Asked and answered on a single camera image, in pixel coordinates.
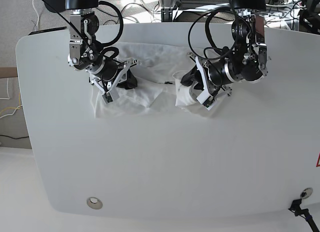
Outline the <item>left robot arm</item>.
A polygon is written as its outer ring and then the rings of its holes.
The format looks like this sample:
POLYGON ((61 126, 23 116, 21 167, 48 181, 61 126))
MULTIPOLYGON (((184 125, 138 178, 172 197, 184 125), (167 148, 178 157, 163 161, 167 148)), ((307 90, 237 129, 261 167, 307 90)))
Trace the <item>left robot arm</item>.
POLYGON ((219 96, 230 95, 230 84, 243 80, 257 82, 268 71, 264 21, 259 12, 266 11, 265 0, 229 0, 229 6, 209 13, 204 30, 210 46, 201 56, 191 49, 195 66, 175 83, 177 96, 189 96, 195 102, 215 102, 219 96), (218 48, 213 41, 210 22, 218 13, 233 13, 231 48, 218 48))

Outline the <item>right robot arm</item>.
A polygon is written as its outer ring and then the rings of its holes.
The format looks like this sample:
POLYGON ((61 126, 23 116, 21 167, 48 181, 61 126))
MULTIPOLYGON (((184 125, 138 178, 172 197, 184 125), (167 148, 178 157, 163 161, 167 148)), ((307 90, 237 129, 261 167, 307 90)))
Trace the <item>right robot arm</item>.
POLYGON ((112 3, 100 0, 65 0, 65 9, 72 12, 69 19, 69 65, 75 70, 88 72, 89 82, 98 87, 108 99, 114 98, 112 92, 116 92, 117 88, 136 88, 138 81, 131 72, 136 61, 116 59, 119 49, 114 45, 124 30, 120 10, 112 3), (96 37, 100 22, 94 9, 100 5, 113 9, 119 22, 116 37, 105 43, 99 42, 96 37))

